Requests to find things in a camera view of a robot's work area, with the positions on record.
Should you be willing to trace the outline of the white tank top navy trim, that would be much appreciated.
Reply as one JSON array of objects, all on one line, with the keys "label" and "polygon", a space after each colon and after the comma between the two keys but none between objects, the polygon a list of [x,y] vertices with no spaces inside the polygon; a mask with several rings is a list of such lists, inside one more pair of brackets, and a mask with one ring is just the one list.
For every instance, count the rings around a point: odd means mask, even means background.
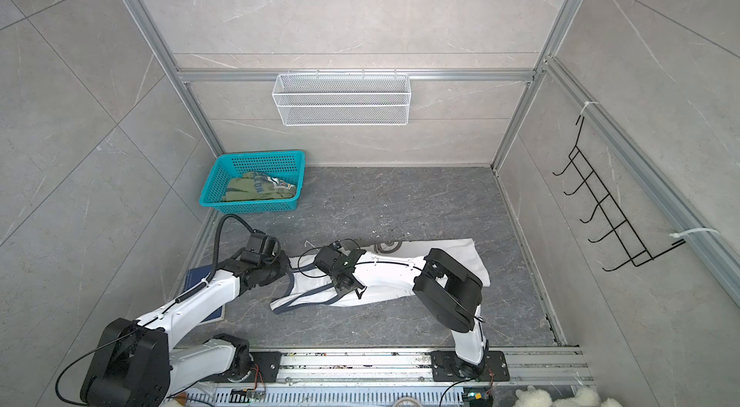
[{"label": "white tank top navy trim", "polygon": [[482,281],[485,288],[491,285],[489,273],[473,239],[400,241],[391,248],[391,253],[382,254],[379,245],[367,247],[366,253],[358,261],[355,277],[366,286],[361,299],[356,293],[339,298],[329,276],[313,264],[315,254],[292,258],[290,263],[294,270],[288,273],[288,288],[282,297],[270,304],[271,310],[279,315],[306,306],[347,308],[412,296],[414,278],[425,266],[424,257],[434,248],[443,250],[465,266]]}]

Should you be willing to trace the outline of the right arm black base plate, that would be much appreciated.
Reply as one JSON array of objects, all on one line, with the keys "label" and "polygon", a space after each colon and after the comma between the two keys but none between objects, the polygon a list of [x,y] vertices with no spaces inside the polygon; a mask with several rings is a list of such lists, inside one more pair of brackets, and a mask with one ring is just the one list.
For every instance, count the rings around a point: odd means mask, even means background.
[{"label": "right arm black base plate", "polygon": [[505,355],[501,351],[488,350],[477,365],[464,362],[454,351],[432,351],[430,357],[435,382],[471,379],[500,383],[511,380]]}]

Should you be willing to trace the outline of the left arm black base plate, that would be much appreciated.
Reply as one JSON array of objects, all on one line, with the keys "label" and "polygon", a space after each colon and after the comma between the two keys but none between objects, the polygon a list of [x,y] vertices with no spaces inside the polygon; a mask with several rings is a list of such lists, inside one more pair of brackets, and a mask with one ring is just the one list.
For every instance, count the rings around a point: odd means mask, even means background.
[{"label": "left arm black base plate", "polygon": [[279,351],[242,352],[237,354],[232,367],[227,373],[227,380],[232,383],[275,383],[278,378],[282,356]]}]

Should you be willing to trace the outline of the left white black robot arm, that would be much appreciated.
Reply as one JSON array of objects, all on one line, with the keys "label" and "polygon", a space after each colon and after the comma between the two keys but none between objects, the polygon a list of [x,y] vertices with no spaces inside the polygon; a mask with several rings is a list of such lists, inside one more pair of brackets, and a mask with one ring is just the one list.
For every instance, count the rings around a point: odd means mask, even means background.
[{"label": "left white black robot arm", "polygon": [[219,334],[185,349],[178,344],[216,310],[277,281],[289,266],[279,241],[257,231],[183,295],[140,318],[114,320],[92,357],[81,401],[88,406],[159,406],[212,376],[248,378],[254,359],[244,339]]}]

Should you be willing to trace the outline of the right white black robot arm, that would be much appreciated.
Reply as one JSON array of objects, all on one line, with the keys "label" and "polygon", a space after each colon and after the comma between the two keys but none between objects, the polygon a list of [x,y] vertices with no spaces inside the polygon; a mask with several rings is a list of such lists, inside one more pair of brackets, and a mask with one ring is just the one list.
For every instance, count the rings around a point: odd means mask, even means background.
[{"label": "right white black robot arm", "polygon": [[481,318],[483,282],[445,251],[433,248],[423,257],[393,260],[363,249],[344,254],[323,247],[312,262],[339,298],[351,293],[360,298],[379,287],[411,291],[451,331],[460,373],[483,372],[489,349]]}]

